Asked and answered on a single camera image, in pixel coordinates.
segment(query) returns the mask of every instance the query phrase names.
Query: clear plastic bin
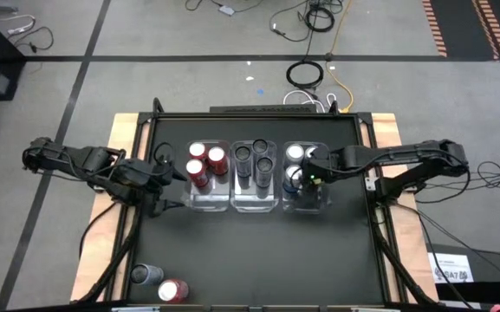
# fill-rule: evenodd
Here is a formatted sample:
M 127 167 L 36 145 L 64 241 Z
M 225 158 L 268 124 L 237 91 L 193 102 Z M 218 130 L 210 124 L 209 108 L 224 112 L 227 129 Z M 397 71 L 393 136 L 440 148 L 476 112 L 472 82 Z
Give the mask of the clear plastic bin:
M 224 150 L 227 161 L 229 162 L 229 171 L 224 175 L 216 175 L 212 168 L 208 165 L 207 160 L 204 161 L 206 166 L 205 174 L 209 182 L 203 187 L 197 187 L 193 184 L 190 177 L 185 183 L 184 192 L 182 195 L 183 203 L 192 208 L 194 211 L 200 212 L 221 212 L 226 211 L 229 207 L 229 199 L 231 195 L 231 160 L 229 143 L 223 140 L 198 140 L 189 142 L 186 146 L 186 152 L 189 153 L 192 143 L 203 143 L 205 150 L 209 152 L 213 147 L 218 146 Z
M 306 158 L 313 157 L 311 155 L 313 147 L 318 146 L 328 149 L 326 145 L 319 142 L 291 141 L 284 144 L 282 149 L 282 208 L 284 211 L 318 214 L 330 205 L 327 185 L 304 188 L 295 181 L 302 174 L 302 169 L 297 169 L 295 166 L 301 168 Z
M 231 145 L 231 204 L 239 212 L 269 212 L 278 205 L 279 194 L 275 192 L 276 180 L 276 144 L 272 141 L 267 142 L 267 150 L 262 155 L 257 155 L 252 151 L 253 140 L 238 141 Z M 246 147 L 251 152 L 250 154 L 250 170 L 249 176 L 243 173 L 241 177 L 238 174 L 239 162 L 236 161 L 236 150 L 239 147 Z M 256 182 L 256 178 L 261 176 L 256 172 L 256 163 L 260 158 L 269 158 L 272 161 L 272 167 L 267 170 L 270 174 L 269 185 L 261 187 Z

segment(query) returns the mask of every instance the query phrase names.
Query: red can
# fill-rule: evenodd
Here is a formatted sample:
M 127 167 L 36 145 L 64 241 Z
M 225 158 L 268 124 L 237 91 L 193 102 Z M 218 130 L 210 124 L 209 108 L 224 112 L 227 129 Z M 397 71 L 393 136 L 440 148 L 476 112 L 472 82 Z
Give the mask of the red can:
M 199 159 L 189 160 L 186 164 L 186 171 L 197 187 L 205 186 L 209 182 L 209 178 L 205 174 L 204 163 Z
M 190 145 L 190 148 L 188 148 L 188 150 L 190 151 L 191 159 L 199 159 L 201 161 L 204 161 L 205 157 L 207 157 L 204 143 L 199 143 L 199 142 L 192 143 Z
M 159 298 L 167 303 L 181 303 L 189 292 L 188 284 L 176 278 L 165 280 L 159 286 Z
M 229 160 L 221 147 L 213 147 L 207 155 L 209 166 L 213 167 L 213 172 L 223 175 L 229 171 Z

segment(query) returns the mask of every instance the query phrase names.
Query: floor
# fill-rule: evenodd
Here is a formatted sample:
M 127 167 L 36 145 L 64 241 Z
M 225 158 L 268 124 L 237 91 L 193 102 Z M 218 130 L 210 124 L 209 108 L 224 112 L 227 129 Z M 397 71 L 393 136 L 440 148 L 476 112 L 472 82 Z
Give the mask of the floor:
M 307 48 L 305 42 L 283 40 L 268 26 L 272 12 L 298 0 L 264 1 L 232 17 L 217 12 L 217 6 L 207 0 L 193 12 L 185 10 L 179 0 L 10 2 L 19 6 L 21 14 L 33 14 L 38 25 L 53 30 L 55 45 L 38 55 L 284 55 L 283 60 L 302 55 Z M 234 8 L 254 3 L 223 2 Z M 96 32 L 95 46 L 88 49 L 102 8 L 101 32 Z M 20 21 L 15 22 L 0 22 L 0 29 L 20 26 Z M 289 36 L 305 35 L 294 11 L 281 14 L 275 23 Z M 326 53 L 333 39 L 333 31 L 315 34 L 310 53 Z M 39 34 L 31 40 L 43 44 L 47 37 Z M 27 47 L 21 49 L 31 55 Z M 438 54 L 420 0 L 354 0 L 334 52 Z M 41 191 L 36 198 L 43 195 L 38 190 L 40 177 L 23 171 L 19 157 L 31 140 L 55 137 L 62 118 L 69 117 L 67 131 L 62 133 L 64 144 L 105 146 L 113 116 L 147 111 L 154 96 L 168 112 L 280 103 L 293 89 L 285 78 L 292 62 L 253 59 L 257 61 L 240 57 L 221 62 L 219 56 L 215 62 L 196 62 L 190 57 L 179 62 L 117 59 L 81 64 L 81 58 L 76 59 L 79 62 L 29 62 L 15 99 L 0 102 L 0 308 L 68 302 L 79 239 L 94 200 L 84 185 L 51 179 L 41 209 L 32 210 L 36 191 Z M 500 164 L 500 62 L 429 60 L 364 57 L 331 65 L 354 92 L 353 111 L 395 113 L 404 143 L 447 138 L 464 145 L 472 168 L 484 160 Z M 305 70 L 295 74 L 303 81 L 314 75 Z M 347 101 L 326 77 L 317 94 L 324 99 L 328 92 L 335 92 L 340 103 Z M 436 189 L 424 191 L 419 198 L 450 193 Z M 419 208 L 469 245 L 500 250 L 500 190 L 468 191 Z M 435 243 L 455 244 L 434 229 L 430 233 Z M 8 274 L 11 261 L 15 275 Z

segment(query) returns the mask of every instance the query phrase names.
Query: wooden table frame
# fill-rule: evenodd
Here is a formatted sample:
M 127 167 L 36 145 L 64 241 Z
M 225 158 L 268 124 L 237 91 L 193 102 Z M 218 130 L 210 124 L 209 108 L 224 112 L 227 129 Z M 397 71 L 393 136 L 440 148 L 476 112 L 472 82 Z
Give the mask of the wooden table frame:
M 394 114 L 372 114 L 372 116 L 377 147 L 401 145 Z M 114 123 L 107 145 L 115 149 L 124 149 L 128 154 L 131 154 L 138 117 L 138 114 L 116 114 L 114 116 Z M 365 123 L 361 124 L 361 133 L 363 144 L 370 146 L 371 142 L 369 141 L 367 125 Z M 149 124 L 142 128 L 138 154 L 130 155 L 130 157 L 135 156 L 139 159 L 144 159 L 148 134 Z M 389 166 L 382 168 L 383 175 L 386 177 L 396 176 L 405 170 L 407 170 L 406 166 Z M 403 193 L 399 198 L 399 202 L 403 205 L 417 209 L 414 196 L 411 193 Z M 96 194 L 90 220 L 99 215 L 111 203 L 111 199 L 107 194 Z M 400 261 L 423 291 L 430 298 L 437 301 L 437 291 L 432 277 L 431 266 L 429 264 L 423 231 L 418 215 L 397 206 L 391 207 L 390 212 L 392 215 L 394 235 L 396 244 L 398 245 Z M 109 264 L 114 247 L 114 240 L 116 238 L 119 215 L 119 207 L 111 210 L 94 224 L 90 232 L 86 235 L 71 300 L 77 300 L 85 295 Z M 123 237 L 127 235 L 130 229 L 132 216 L 133 207 L 128 211 L 127 224 L 124 227 L 125 232 Z M 384 226 L 382 230 L 386 237 L 386 228 L 384 228 Z M 397 302 L 399 300 L 399 290 L 396 276 L 392 265 L 386 258 L 385 264 L 390 297 L 393 302 Z M 114 300 L 120 299 L 126 266 L 126 258 L 124 258 L 115 274 L 112 294 L 112 299 Z M 409 292 L 407 297 L 410 302 L 414 302 Z

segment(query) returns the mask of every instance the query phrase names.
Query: can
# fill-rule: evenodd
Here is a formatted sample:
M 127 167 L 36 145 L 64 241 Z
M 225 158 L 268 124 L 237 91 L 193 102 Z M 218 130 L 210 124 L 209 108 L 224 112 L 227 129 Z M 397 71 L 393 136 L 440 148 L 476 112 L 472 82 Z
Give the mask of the can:
M 302 168 L 298 165 L 292 165 L 286 168 L 284 172 L 284 190 L 286 192 L 298 192 L 302 182 Z
M 267 187 L 273 177 L 273 160 L 269 157 L 262 157 L 256 164 L 256 185 Z
M 159 285 L 163 281 L 163 269 L 148 264 L 136 264 L 130 271 L 130 281 L 138 285 Z
M 205 152 L 204 143 L 200 142 L 192 143 L 188 148 L 188 150 L 190 151 L 191 159 L 199 159 L 201 161 L 204 161 L 205 157 L 207 156 L 207 153 Z
M 240 146 L 234 151 L 236 172 L 242 178 L 251 175 L 251 150 L 246 146 Z
M 292 144 L 286 149 L 286 159 L 291 164 L 300 165 L 303 160 L 303 147 L 299 144 Z
M 224 153 L 224 149 L 219 146 L 213 147 L 207 153 L 209 166 L 213 168 L 213 172 L 217 175 L 223 175 L 229 171 L 229 160 Z
M 188 171 L 188 175 L 192 182 L 197 187 L 202 187 L 209 182 L 209 178 L 205 174 L 205 166 L 204 163 L 199 159 L 191 159 L 186 163 L 186 171 Z
M 310 146 L 308 148 L 306 148 L 305 150 L 305 158 L 306 159 L 311 159 L 311 153 L 317 149 L 317 146 Z
M 267 156 L 267 151 L 269 150 L 269 144 L 266 140 L 255 140 L 251 144 L 251 151 L 253 152 L 254 159 L 260 159 Z
M 168 279 L 159 286 L 159 298 L 167 303 L 181 303 L 188 297 L 190 289 L 185 281 Z

